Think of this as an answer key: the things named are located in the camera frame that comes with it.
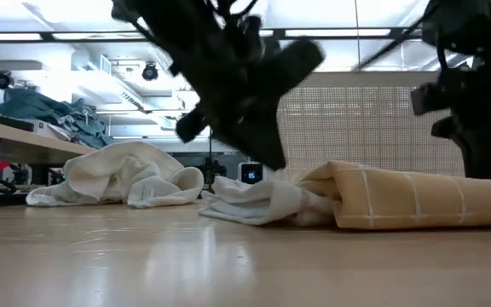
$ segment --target light wood tabletop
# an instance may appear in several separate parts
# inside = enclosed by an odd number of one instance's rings
[[[491,306],[491,230],[258,228],[197,210],[0,208],[0,306]]]
[[[0,160],[29,164],[60,164],[93,148],[40,136],[32,132],[0,125]]]

